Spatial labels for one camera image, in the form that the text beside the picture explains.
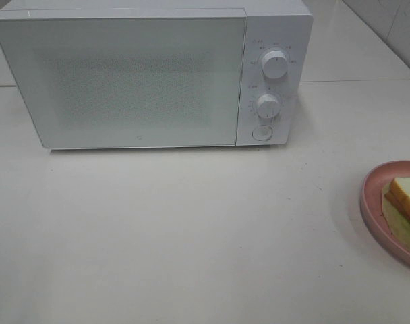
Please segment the round door release button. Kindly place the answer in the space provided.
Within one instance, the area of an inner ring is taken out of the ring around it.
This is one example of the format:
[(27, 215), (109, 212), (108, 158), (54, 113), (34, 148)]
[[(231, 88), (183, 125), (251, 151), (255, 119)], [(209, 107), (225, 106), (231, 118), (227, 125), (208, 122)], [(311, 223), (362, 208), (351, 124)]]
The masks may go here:
[(268, 141), (272, 138), (273, 129), (267, 125), (260, 125), (253, 129), (252, 137), (256, 141)]

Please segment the white microwave door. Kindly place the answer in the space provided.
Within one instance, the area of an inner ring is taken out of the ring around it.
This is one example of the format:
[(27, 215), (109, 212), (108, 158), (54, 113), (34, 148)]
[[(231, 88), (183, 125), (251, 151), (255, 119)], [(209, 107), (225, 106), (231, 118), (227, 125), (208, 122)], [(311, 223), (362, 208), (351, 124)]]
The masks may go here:
[(235, 143), (245, 20), (0, 20), (48, 149)]

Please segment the pink round plate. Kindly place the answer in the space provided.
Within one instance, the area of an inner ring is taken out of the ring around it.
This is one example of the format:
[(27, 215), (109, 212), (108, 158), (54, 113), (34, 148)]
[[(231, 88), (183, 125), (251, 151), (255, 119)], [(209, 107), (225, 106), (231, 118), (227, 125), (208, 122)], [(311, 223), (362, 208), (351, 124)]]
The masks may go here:
[(393, 236), (382, 213), (382, 188), (395, 177), (410, 176), (410, 161), (390, 161), (364, 178), (359, 197), (363, 221), (373, 238), (390, 255), (410, 266), (410, 252)]

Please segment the white bread sandwich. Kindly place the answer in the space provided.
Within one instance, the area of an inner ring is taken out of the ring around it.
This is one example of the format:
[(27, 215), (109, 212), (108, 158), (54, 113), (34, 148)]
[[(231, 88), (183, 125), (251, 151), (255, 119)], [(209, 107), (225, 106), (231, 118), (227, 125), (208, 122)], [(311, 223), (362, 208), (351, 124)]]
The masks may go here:
[(396, 177), (382, 188), (382, 212), (392, 235), (410, 252), (410, 177)]

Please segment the white lower timer knob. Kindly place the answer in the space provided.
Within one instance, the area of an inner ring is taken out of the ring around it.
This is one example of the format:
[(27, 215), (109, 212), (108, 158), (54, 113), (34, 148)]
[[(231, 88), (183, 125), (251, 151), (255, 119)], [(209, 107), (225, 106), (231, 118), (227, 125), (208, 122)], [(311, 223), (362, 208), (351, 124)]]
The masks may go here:
[(280, 110), (281, 100), (273, 94), (263, 94), (256, 100), (256, 112), (262, 119), (272, 119)]

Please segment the white upper power knob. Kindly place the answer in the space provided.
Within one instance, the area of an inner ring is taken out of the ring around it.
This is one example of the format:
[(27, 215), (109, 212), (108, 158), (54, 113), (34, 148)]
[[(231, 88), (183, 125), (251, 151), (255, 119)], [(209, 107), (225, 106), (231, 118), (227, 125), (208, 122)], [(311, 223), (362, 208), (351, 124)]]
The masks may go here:
[(270, 49), (260, 59), (263, 74), (269, 79), (282, 78), (288, 71), (287, 56), (280, 49)]

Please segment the white microwave oven body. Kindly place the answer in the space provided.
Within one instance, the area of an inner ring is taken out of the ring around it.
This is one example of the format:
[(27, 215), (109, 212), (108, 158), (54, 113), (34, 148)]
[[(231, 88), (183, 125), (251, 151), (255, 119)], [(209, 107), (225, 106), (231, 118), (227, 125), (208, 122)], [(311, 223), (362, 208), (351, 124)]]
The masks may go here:
[[(0, 20), (151, 20), (243, 18), (245, 31), (235, 143), (221, 146), (280, 145), (286, 143), (307, 52), (313, 17), (302, 1), (11, 1), (0, 10)], [(267, 78), (260, 59), (270, 49), (287, 56), (288, 71)], [(262, 119), (256, 100), (272, 94), (281, 100), (280, 113)], [(255, 127), (273, 129), (268, 141), (252, 137)], [(178, 148), (164, 146), (136, 148)]]

